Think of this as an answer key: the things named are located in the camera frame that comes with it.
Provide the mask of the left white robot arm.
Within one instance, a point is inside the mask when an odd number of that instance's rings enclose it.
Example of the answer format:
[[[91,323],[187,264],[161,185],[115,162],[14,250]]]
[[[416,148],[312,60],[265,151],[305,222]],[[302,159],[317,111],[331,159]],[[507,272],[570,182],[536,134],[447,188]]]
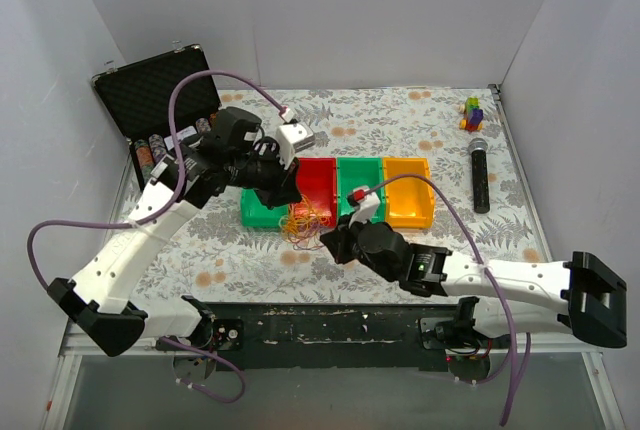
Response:
[[[249,189],[268,209],[300,202],[297,154],[314,145],[313,132],[293,117],[272,137],[261,130],[250,112],[219,110],[210,131],[184,138],[157,164],[126,228],[73,277],[49,284],[51,299],[107,356],[141,338],[177,337],[193,350],[211,343],[212,313],[195,298],[131,295],[173,236],[226,188]]]

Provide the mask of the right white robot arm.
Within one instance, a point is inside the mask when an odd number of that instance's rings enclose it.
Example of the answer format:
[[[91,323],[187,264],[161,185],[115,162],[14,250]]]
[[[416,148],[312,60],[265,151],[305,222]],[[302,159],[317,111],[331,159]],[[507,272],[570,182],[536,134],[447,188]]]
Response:
[[[491,260],[409,243],[387,223],[339,224],[323,234],[334,261],[359,261],[419,297],[461,297],[454,339],[475,347],[510,332],[570,333],[602,348],[627,344],[627,284],[598,257],[576,251],[568,261]]]

